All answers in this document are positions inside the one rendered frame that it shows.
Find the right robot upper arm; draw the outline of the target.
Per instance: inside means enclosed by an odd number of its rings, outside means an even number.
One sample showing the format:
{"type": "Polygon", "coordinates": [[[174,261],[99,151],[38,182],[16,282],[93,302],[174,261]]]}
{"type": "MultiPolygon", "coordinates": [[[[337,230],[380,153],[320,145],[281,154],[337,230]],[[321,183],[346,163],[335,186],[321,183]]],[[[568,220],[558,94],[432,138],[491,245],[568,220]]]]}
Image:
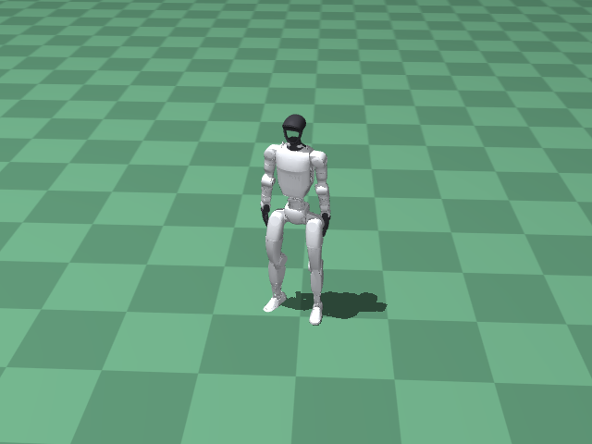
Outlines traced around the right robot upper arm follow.
{"type": "Polygon", "coordinates": [[[265,170],[265,174],[263,176],[262,179],[262,185],[267,186],[267,187],[273,187],[275,182],[276,182],[276,178],[274,178],[274,171],[276,168],[276,151],[277,148],[279,147],[278,144],[271,144],[264,152],[264,157],[265,157],[265,164],[264,164],[264,170],[265,170]]]}

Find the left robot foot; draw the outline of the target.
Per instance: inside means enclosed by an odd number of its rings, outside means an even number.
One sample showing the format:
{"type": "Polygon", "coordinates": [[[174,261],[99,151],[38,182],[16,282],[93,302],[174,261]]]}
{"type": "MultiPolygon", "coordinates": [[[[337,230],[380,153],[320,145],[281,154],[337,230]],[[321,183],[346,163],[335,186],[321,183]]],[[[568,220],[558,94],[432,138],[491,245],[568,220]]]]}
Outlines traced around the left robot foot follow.
{"type": "Polygon", "coordinates": [[[322,310],[323,310],[323,304],[322,304],[322,302],[321,302],[320,308],[318,306],[318,303],[316,304],[316,307],[315,307],[315,304],[314,304],[313,310],[312,310],[312,312],[310,314],[310,319],[309,319],[310,324],[312,324],[312,325],[318,325],[318,324],[320,324],[320,322],[322,320],[322,310]]]}

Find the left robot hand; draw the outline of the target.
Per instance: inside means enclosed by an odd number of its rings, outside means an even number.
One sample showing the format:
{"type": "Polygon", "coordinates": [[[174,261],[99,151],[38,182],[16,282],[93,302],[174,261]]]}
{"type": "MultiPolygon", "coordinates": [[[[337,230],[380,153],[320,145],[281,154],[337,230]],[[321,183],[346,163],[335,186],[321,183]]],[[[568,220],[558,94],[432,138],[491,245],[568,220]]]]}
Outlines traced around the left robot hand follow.
{"type": "Polygon", "coordinates": [[[330,217],[328,217],[327,213],[323,213],[322,214],[322,218],[324,219],[325,225],[323,227],[323,237],[325,237],[327,229],[328,229],[328,225],[329,225],[329,219],[330,217]]]}

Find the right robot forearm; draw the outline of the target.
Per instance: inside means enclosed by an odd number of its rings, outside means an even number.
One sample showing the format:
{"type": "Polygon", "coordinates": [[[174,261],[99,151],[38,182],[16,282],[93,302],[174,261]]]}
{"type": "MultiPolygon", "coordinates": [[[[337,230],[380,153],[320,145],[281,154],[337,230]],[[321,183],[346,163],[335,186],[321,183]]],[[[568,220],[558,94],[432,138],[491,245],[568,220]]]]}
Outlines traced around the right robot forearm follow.
{"type": "MultiPolygon", "coordinates": [[[[263,179],[263,177],[262,177],[263,179]]],[[[262,207],[262,209],[264,210],[264,205],[268,204],[269,205],[269,209],[271,207],[271,195],[272,195],[272,190],[273,187],[267,187],[262,185],[262,179],[261,179],[261,190],[262,190],[262,194],[261,194],[261,202],[260,205],[262,207]]]]}

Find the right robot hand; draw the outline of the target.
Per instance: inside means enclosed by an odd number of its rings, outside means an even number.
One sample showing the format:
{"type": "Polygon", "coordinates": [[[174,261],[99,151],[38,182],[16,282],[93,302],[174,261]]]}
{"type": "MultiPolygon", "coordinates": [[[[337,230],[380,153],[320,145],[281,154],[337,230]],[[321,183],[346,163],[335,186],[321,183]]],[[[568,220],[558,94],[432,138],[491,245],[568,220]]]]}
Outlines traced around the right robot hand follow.
{"type": "Polygon", "coordinates": [[[268,223],[268,212],[270,212],[269,205],[268,204],[265,204],[264,205],[264,210],[261,207],[261,211],[262,211],[263,220],[265,221],[265,225],[267,227],[267,223],[268,223]]]}

